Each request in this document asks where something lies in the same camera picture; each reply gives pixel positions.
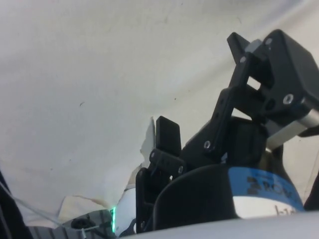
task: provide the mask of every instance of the white cloth backdrop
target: white cloth backdrop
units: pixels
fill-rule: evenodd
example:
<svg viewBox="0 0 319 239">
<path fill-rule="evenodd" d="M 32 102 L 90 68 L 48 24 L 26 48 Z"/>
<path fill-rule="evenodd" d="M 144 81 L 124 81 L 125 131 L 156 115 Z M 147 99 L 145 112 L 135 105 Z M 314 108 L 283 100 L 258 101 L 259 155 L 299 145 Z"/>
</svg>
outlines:
<svg viewBox="0 0 319 239">
<path fill-rule="evenodd" d="M 56 218 L 65 196 L 115 205 L 151 116 L 179 123 L 183 144 L 208 121 L 234 67 L 231 32 L 253 40 L 280 27 L 318 59 L 318 5 L 0 1 L 0 169 L 12 193 Z M 316 138 L 286 147 L 302 196 L 317 152 Z M 54 227 L 20 210 L 27 225 Z"/>
</svg>

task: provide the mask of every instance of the white label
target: white label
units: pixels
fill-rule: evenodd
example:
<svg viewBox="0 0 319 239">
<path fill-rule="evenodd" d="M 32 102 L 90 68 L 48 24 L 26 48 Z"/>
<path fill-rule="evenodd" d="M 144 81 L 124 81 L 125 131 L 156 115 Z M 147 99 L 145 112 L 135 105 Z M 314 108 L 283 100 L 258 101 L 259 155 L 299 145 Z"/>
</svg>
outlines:
<svg viewBox="0 0 319 239">
<path fill-rule="evenodd" d="M 291 205 L 267 198 L 235 196 L 233 200 L 236 214 L 240 218 L 285 216 L 296 213 L 296 209 Z"/>
</svg>

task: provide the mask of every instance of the green led light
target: green led light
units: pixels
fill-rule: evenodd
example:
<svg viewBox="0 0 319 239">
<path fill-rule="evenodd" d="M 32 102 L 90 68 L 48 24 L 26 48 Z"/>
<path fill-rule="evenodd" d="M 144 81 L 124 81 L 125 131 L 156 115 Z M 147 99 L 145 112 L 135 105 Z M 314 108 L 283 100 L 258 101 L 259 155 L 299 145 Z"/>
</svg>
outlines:
<svg viewBox="0 0 319 239">
<path fill-rule="evenodd" d="M 113 213 L 112 213 L 112 232 L 114 232 L 114 233 L 115 233 L 115 209 L 116 209 L 116 207 L 114 207 L 112 209 L 112 211 L 113 211 Z"/>
</svg>

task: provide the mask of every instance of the white surface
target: white surface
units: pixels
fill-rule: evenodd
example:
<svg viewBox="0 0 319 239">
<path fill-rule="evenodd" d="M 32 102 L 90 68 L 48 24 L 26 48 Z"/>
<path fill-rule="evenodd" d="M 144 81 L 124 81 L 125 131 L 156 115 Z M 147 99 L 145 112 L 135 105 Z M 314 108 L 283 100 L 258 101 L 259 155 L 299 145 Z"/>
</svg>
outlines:
<svg viewBox="0 0 319 239">
<path fill-rule="evenodd" d="M 318 220 L 319 213 L 229 220 L 143 233 L 127 237 L 127 239 L 316 239 L 318 238 Z"/>
<path fill-rule="evenodd" d="M 296 212 L 291 205 L 268 198 L 235 196 L 233 201 L 237 216 L 244 219 L 285 216 Z"/>
<path fill-rule="evenodd" d="M 234 67 L 231 32 L 254 40 L 282 28 L 318 60 L 318 5 L 2 0 L 0 168 L 12 193 L 55 217 L 65 196 L 115 205 L 143 161 L 150 116 L 179 123 L 183 144 L 208 121 Z M 317 138 L 285 149 L 302 196 L 317 152 Z M 27 225 L 41 219 L 21 212 Z"/>
</svg>

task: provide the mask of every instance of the blue label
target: blue label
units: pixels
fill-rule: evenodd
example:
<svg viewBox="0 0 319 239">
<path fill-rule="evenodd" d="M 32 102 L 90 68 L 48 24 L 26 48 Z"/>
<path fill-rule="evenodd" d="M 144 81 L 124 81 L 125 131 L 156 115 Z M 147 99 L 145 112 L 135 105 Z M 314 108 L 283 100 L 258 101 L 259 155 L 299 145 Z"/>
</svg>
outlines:
<svg viewBox="0 0 319 239">
<path fill-rule="evenodd" d="M 295 187 L 287 180 L 263 170 L 232 167 L 228 171 L 233 196 L 260 197 L 276 200 L 303 211 Z"/>
</svg>

